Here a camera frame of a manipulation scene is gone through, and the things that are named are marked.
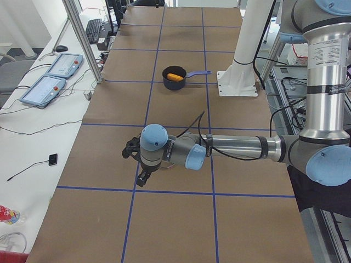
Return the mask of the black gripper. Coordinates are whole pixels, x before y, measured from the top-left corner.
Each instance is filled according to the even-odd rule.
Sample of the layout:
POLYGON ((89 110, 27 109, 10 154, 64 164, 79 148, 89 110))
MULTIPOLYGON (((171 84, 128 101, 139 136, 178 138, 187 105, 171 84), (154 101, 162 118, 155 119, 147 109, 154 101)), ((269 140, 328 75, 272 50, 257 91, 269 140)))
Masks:
POLYGON ((136 184, 139 187, 144 187, 151 174, 160 168, 160 163, 156 165, 148 165, 141 162, 141 173, 136 178, 136 184))

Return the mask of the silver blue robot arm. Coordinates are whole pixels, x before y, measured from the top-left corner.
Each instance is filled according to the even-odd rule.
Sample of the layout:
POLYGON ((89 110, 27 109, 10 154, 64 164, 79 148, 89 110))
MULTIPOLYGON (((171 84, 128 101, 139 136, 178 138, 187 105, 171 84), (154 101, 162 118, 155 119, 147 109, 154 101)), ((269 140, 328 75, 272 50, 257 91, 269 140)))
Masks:
POLYGON ((199 170, 211 155, 241 161, 269 158, 324 186, 350 180, 350 136, 344 130, 350 1, 284 1, 281 29, 302 36, 308 44, 305 122, 299 134, 170 136, 163 126, 150 124, 135 148, 142 168, 138 186, 144 186, 164 161, 199 170))

